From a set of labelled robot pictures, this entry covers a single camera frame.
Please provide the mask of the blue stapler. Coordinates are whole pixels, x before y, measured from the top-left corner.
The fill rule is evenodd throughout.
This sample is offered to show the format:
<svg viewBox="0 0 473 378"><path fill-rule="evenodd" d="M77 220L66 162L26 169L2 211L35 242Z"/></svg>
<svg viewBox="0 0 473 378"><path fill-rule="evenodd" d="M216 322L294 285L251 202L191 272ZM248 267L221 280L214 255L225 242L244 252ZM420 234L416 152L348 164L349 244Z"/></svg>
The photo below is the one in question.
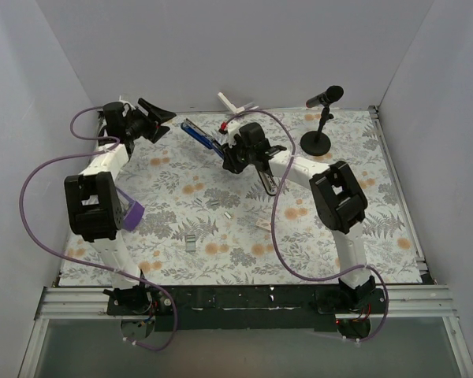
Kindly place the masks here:
<svg viewBox="0 0 473 378"><path fill-rule="evenodd" d="M213 136L199 128L194 122L185 118L181 122L181 129L208 150L214 151L221 159L224 158L222 145Z"/></svg>

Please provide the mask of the purple stapler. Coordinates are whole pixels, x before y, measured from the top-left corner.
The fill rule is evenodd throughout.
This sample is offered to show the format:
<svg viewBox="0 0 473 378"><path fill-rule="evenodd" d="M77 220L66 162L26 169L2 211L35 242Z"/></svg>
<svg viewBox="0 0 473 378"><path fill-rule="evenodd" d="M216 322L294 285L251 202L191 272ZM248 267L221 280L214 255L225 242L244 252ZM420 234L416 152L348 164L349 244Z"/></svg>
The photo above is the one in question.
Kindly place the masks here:
<svg viewBox="0 0 473 378"><path fill-rule="evenodd" d="M122 189L116 188L124 211L122 227L128 232L134 231L143 218L144 207Z"/></svg>

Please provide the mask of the grey staple strip stack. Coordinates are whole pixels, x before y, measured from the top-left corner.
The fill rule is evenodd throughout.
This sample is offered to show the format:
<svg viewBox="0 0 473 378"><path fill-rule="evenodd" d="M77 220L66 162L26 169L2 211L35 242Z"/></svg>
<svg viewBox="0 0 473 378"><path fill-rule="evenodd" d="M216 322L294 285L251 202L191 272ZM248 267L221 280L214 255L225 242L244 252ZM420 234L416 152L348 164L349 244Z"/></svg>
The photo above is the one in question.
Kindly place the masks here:
<svg viewBox="0 0 473 378"><path fill-rule="evenodd" d="M186 235L184 237L185 250L187 252L192 253L196 251L196 240L197 240L196 235Z"/></svg>

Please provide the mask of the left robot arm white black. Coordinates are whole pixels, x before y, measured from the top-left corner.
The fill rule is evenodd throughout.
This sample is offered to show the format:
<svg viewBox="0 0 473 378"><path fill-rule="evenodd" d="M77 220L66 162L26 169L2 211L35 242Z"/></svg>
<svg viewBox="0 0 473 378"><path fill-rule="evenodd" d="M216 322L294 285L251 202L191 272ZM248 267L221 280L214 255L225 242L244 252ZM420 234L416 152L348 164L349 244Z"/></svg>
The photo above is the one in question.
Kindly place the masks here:
<svg viewBox="0 0 473 378"><path fill-rule="evenodd" d="M138 106L116 101L101 109L106 135L98 138L99 154L80 174L65 178L65 199L72 232L95 249L110 268L113 289L106 294L136 315L152 313L155 301L123 240L125 211L115 180L127 164L135 141L158 142L168 131L166 122L177 115L140 98Z"/></svg>

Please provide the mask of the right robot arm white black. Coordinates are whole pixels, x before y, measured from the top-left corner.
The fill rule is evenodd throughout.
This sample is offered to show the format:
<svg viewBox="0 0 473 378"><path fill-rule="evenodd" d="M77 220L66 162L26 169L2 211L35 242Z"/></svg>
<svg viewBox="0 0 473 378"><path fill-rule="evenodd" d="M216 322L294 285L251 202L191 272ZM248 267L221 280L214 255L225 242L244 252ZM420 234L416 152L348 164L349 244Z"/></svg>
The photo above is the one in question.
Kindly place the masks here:
<svg viewBox="0 0 473 378"><path fill-rule="evenodd" d="M273 146L258 123L226 121L219 131L227 137L222 145L225 170L240 174L253 166L266 193L275 200L286 180L311 191L318 218L331 231L337 248L340 271L334 279L340 286L342 306L350 313L362 311L376 283L362 238L367 198L349 165L344 161L321 164L284 146Z"/></svg>

